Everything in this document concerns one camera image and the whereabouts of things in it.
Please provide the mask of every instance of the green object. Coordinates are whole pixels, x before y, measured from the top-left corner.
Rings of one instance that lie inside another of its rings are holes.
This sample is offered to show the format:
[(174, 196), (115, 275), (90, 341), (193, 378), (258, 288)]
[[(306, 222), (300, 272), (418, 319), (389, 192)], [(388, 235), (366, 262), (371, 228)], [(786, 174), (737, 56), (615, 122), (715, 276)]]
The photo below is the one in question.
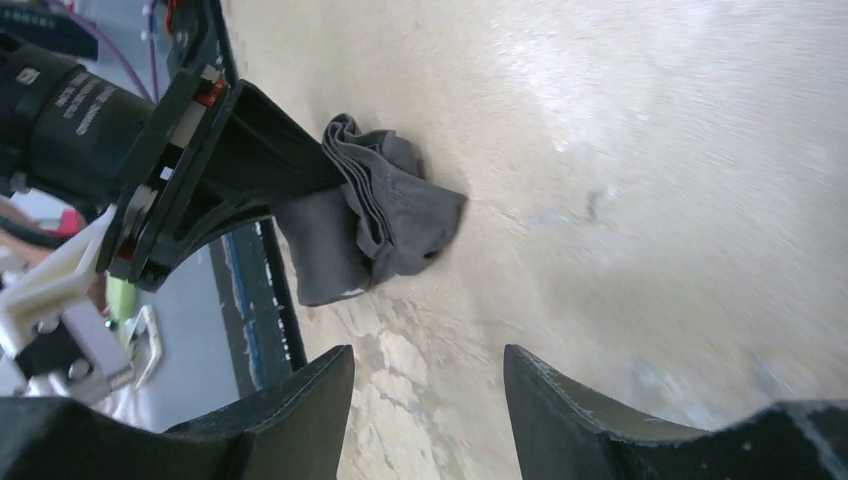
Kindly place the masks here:
[(109, 277), (106, 279), (106, 302), (112, 312), (112, 318), (123, 322), (135, 317), (135, 287), (129, 283)]

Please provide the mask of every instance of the blue stripe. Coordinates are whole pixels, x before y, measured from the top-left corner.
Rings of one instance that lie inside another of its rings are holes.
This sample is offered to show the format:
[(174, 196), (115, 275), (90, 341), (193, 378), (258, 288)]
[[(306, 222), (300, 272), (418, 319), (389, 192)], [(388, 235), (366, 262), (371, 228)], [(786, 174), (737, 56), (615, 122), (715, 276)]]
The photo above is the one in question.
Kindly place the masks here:
[[(227, 248), (227, 256), (230, 257), (230, 263), (233, 269), (233, 285), (235, 285), (236, 293), (239, 297), (236, 301), (239, 302), (239, 306), (241, 307), (241, 311), (244, 312), (245, 317), (249, 315), (248, 312), (250, 312), (250, 316), (252, 317), (253, 310), (250, 308), (250, 302), (247, 301), (247, 295), (245, 294), (244, 282), (242, 282), (241, 269), (239, 268), (238, 256), (236, 255), (236, 244), (232, 234), (228, 233), (224, 235), (224, 246)], [(265, 388), (265, 379), (262, 378), (262, 372), (259, 370), (261, 363), (259, 359), (259, 346), (256, 343), (256, 334), (253, 331), (254, 321), (255, 319), (248, 320), (244, 318), (244, 333), (247, 338), (248, 355), (250, 355), (251, 379), (256, 389), (259, 390)]]

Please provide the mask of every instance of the black cylindrical motor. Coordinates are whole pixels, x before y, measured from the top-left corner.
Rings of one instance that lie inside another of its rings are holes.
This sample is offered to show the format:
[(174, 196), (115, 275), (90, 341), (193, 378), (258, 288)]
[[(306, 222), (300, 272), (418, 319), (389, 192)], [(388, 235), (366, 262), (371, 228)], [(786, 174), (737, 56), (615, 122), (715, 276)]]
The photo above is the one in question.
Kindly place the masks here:
[(75, 207), (114, 203), (118, 170), (154, 106), (75, 61), (0, 33), (0, 190)]

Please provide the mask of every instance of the red component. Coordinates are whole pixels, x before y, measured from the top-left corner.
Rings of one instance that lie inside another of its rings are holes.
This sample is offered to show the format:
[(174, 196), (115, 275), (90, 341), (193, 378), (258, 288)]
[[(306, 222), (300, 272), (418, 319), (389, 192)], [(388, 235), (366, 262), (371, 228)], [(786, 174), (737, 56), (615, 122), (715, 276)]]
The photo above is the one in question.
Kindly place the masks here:
[(82, 230), (82, 224), (82, 215), (77, 213), (76, 210), (64, 210), (59, 217), (59, 227), (51, 230), (51, 232), (62, 237), (76, 235)]
[(215, 105), (215, 102), (218, 101), (218, 97), (221, 95), (221, 90), (223, 89), (224, 79), (219, 78), (208, 92), (199, 93), (197, 97), (195, 97), (195, 100), (197, 103), (206, 108), (212, 108), (212, 106)]

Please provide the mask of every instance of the gray cloth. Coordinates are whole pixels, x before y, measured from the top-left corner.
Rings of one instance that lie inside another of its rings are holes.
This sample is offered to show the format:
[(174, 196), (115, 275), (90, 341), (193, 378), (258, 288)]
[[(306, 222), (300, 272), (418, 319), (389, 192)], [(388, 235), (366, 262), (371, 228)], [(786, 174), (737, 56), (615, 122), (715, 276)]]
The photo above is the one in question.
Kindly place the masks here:
[(465, 195), (420, 178), (412, 145), (393, 130), (361, 133), (347, 114), (330, 122), (323, 149), (347, 183), (273, 209), (300, 303), (349, 298), (430, 266), (456, 234)]

